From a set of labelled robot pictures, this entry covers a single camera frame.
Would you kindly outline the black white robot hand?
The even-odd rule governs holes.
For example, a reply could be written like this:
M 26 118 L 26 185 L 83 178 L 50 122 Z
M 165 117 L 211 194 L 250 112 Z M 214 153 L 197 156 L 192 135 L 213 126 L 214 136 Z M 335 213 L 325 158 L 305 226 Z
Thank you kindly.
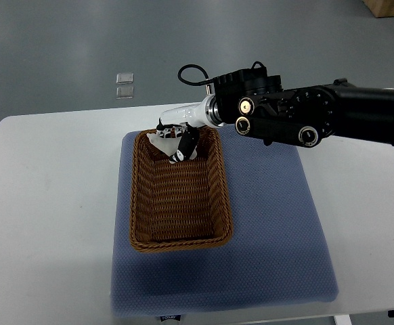
M 163 112 L 156 126 L 156 135 L 168 144 L 168 139 L 178 139 L 176 145 L 168 145 L 171 164 L 196 158 L 196 146 L 203 127 L 220 128 L 223 123 L 217 116 L 214 95 L 207 95 L 199 104 L 180 106 Z

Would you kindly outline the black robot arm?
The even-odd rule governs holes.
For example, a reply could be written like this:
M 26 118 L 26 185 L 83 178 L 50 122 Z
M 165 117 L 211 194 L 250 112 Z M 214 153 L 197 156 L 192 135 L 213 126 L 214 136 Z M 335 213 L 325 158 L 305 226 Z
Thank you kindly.
M 394 89 L 356 87 L 347 79 L 331 84 L 283 89 L 278 75 L 269 76 L 256 61 L 251 68 L 186 85 L 214 90 L 206 116 L 216 125 L 234 125 L 245 137 L 304 148 L 331 135 L 394 146 Z

